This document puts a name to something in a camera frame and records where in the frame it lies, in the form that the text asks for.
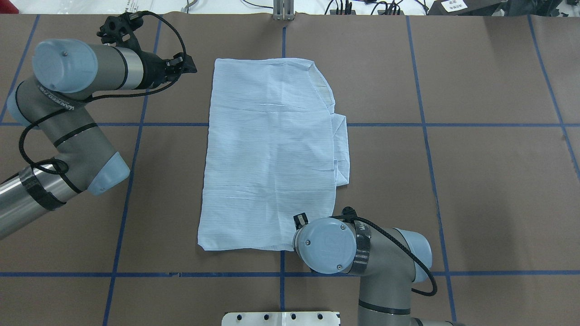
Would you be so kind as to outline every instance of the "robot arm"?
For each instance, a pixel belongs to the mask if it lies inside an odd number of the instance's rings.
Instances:
[[[138,95],[157,93],[182,73],[197,72],[177,32],[183,52],[174,58],[164,60],[141,50],[133,32],[143,25],[144,15],[158,17],[137,12],[107,18],[97,36],[116,46],[49,39],[35,48],[34,76],[8,98],[9,112],[26,127],[19,147],[29,166],[0,184],[0,240],[85,190],[99,195],[129,176],[129,167],[85,105],[104,97],[135,95],[92,97],[94,92],[155,88],[170,82]],[[41,129],[57,148],[55,158],[34,162],[25,154],[24,138],[33,128]]]
[[[432,253],[421,234],[400,229],[382,230],[393,241],[375,229],[380,227],[372,222],[361,222],[364,219],[350,207],[343,210],[342,216],[310,223],[304,213],[294,218],[298,229],[293,241],[295,250],[312,270],[361,277],[358,326],[465,326],[411,317],[412,291],[427,296],[437,292],[433,276],[425,271],[432,265]],[[425,270],[405,249],[424,263]],[[428,277],[433,291],[412,289],[413,283]]]

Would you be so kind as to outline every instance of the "white cloth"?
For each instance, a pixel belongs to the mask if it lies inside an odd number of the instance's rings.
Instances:
[[[346,117],[314,62],[217,59],[198,243],[293,251],[293,216],[331,216],[349,182]]]

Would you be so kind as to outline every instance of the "light blue joint cap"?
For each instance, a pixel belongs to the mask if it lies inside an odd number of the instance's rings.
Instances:
[[[18,108],[18,103],[16,102],[17,91],[18,88],[13,90],[12,93],[10,93],[10,95],[8,96],[8,99],[6,100],[6,108],[8,109],[8,112],[10,112],[10,115],[14,118],[14,120],[18,121],[21,125],[28,127],[32,124],[32,122],[28,121],[28,119],[26,119],[22,115],[22,112],[20,112],[20,109]]]
[[[61,93],[87,88],[99,63],[93,49],[77,39],[47,39],[34,49],[34,75],[44,87]]]
[[[333,218],[308,223],[299,230],[295,241],[302,260],[322,274],[344,271],[353,263],[357,250],[353,232],[345,223]]]
[[[127,179],[129,176],[129,167],[123,161],[123,158],[116,152],[109,161],[103,166],[101,171],[93,179],[89,185],[89,191],[95,196],[98,196],[105,191],[113,188],[119,182]]]
[[[403,238],[405,238],[405,241],[409,245],[409,249],[413,255],[417,256],[425,266],[431,268],[433,265],[433,254],[431,253],[431,246],[423,234],[413,231],[405,231],[398,228],[395,228],[395,230],[403,235]],[[415,263],[415,280],[413,283],[419,283],[424,280],[427,280],[427,273],[425,273],[425,271]]]

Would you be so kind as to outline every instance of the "barcode label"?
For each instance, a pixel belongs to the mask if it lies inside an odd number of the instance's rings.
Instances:
[[[448,1],[441,1],[443,8],[447,10],[447,12],[456,12],[457,10],[467,8],[467,5],[463,0],[448,0]]]

